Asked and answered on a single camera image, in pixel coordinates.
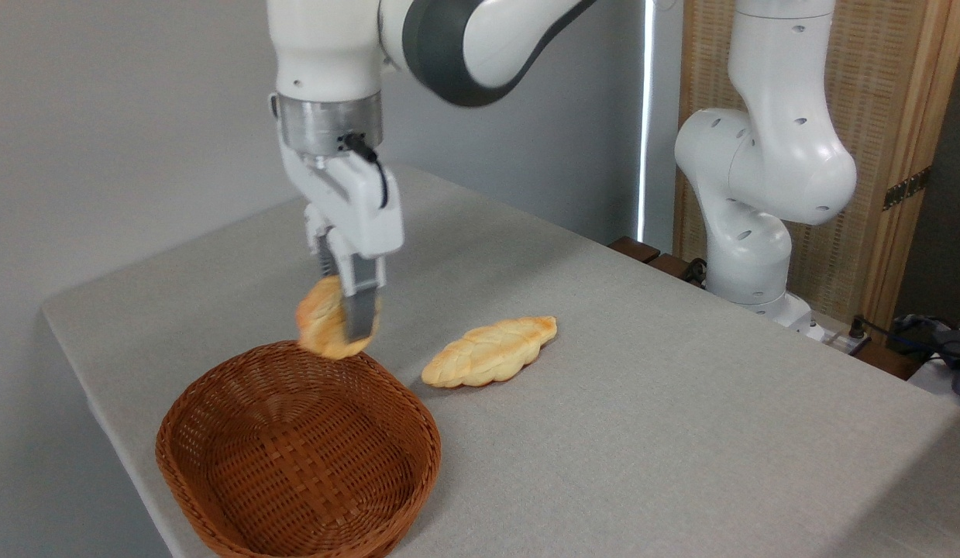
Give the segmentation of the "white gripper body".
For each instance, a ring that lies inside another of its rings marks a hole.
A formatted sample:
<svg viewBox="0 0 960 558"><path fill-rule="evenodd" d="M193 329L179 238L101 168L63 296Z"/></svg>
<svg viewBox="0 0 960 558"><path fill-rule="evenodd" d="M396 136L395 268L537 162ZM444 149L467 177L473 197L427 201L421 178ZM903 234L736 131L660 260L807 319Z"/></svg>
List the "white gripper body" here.
<svg viewBox="0 0 960 558"><path fill-rule="evenodd" d="M401 194L376 148L383 141L380 93L348 102L311 102L274 93L284 169L316 206L330 232L363 257L384 257L403 244Z"/></svg>

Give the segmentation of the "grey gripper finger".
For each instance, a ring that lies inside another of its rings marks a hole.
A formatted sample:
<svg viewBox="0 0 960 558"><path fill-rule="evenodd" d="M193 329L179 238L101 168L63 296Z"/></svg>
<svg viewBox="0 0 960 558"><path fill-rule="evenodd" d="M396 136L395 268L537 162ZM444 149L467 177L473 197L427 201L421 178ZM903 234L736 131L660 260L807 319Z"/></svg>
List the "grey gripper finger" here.
<svg viewBox="0 0 960 558"><path fill-rule="evenodd" d="M346 339L370 338L377 320L378 290L385 285L385 257L363 257L338 232L335 234L335 274L342 285Z"/></svg>
<svg viewBox="0 0 960 558"><path fill-rule="evenodd" d="M337 276L338 267L335 265L335 258L328 240L331 223L324 219L319 209L313 204L306 205L304 209L304 223L308 246L311 254L318 261L321 276Z"/></svg>

